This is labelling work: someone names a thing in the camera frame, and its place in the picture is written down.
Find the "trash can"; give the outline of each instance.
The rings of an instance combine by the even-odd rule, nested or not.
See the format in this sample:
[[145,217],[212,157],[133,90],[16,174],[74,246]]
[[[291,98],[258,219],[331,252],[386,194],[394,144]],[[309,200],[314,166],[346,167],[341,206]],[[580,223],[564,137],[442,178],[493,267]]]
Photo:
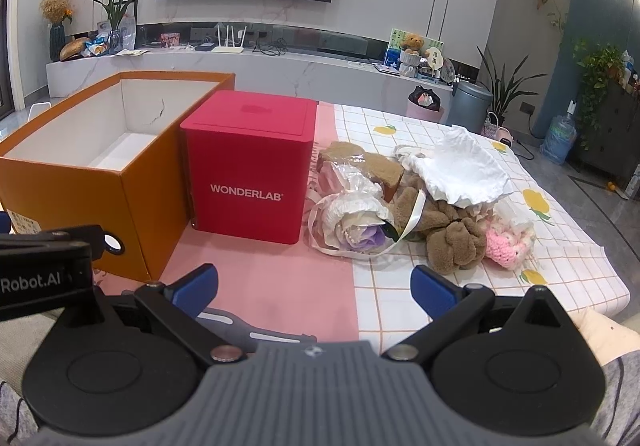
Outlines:
[[463,80],[457,82],[453,85],[447,126],[464,126],[470,132],[480,133],[493,99],[493,94],[482,86]]

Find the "pink knitted item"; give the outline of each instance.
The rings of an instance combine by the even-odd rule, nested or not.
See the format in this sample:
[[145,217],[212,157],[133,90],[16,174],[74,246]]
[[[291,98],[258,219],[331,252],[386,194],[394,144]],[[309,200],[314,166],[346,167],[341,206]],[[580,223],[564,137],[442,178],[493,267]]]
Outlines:
[[533,229],[525,230],[518,238],[510,228],[495,220],[482,220],[481,225],[486,230],[485,256],[505,269],[516,269],[533,249],[536,239]]

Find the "blue gripper pad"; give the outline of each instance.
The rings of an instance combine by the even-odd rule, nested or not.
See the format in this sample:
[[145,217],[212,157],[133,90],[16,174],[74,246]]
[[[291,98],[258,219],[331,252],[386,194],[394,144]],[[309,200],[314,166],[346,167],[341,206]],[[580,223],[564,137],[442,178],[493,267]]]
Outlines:
[[205,263],[168,285],[164,295],[178,309],[196,318],[218,294],[218,270]]
[[431,319],[442,316],[462,299],[463,289],[450,281],[436,277],[427,267],[418,265],[411,273],[411,296]]
[[11,219],[5,211],[0,211],[0,233],[8,235],[11,231]]

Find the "screw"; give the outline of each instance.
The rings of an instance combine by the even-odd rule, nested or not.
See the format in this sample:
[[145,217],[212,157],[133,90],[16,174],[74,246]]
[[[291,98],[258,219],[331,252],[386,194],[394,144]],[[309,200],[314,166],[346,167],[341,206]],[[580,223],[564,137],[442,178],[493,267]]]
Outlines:
[[164,283],[162,283],[161,281],[148,281],[146,282],[146,286],[155,291],[161,291],[162,289],[164,289]]
[[399,344],[386,351],[394,361],[412,361],[418,357],[418,349],[413,345]]
[[242,350],[233,345],[220,345],[211,350],[211,359],[219,363],[231,363],[242,357]]

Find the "pink bucket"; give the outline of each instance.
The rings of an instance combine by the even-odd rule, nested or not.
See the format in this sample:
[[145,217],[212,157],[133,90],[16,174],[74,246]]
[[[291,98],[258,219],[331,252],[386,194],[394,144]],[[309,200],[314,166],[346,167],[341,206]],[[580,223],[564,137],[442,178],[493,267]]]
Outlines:
[[439,123],[444,115],[444,108],[440,106],[438,111],[429,110],[408,100],[406,102],[406,116],[412,119],[421,119],[422,121],[430,121]]

